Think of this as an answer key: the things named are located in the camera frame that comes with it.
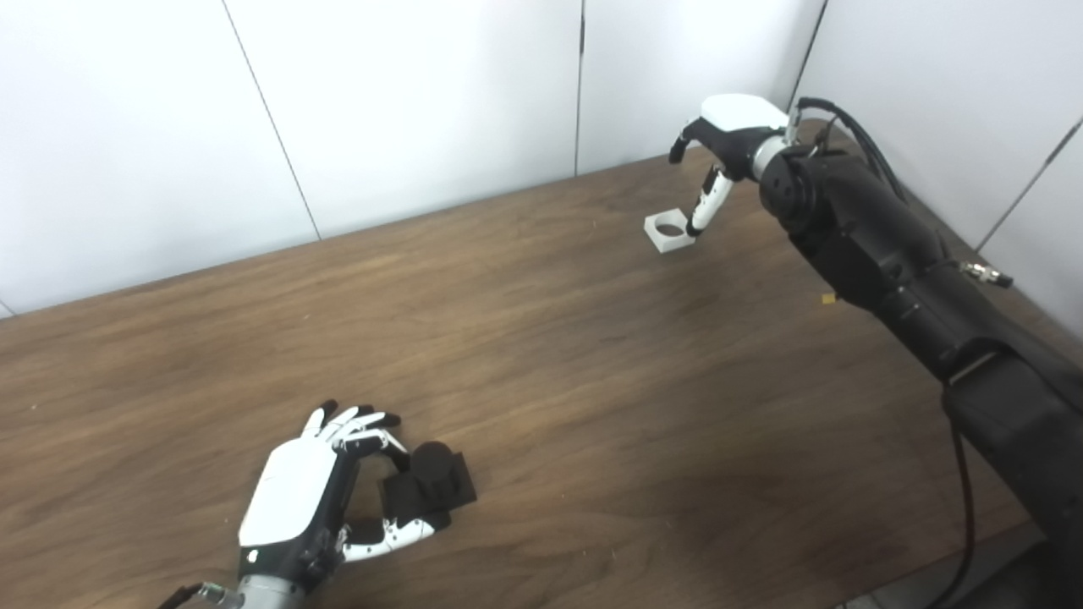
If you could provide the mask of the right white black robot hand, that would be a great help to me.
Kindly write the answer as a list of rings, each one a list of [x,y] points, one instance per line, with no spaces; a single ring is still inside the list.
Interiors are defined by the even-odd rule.
[[[716,159],[686,224],[690,238],[697,238],[720,211],[731,189],[742,181],[761,181],[769,163],[794,146],[796,138],[790,115],[769,100],[753,94],[716,94],[704,100],[700,115],[681,129],[668,161],[681,163],[693,142]]]

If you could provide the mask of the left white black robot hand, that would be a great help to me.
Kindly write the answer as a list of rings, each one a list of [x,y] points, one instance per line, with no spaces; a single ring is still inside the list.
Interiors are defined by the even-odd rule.
[[[409,471],[410,451],[391,432],[399,424],[369,404],[339,411],[330,398],[314,409],[297,438],[268,455],[239,527],[239,579],[285,579],[310,594],[342,563],[402,550],[448,528],[446,511],[347,517],[362,459],[382,455],[397,472]]]

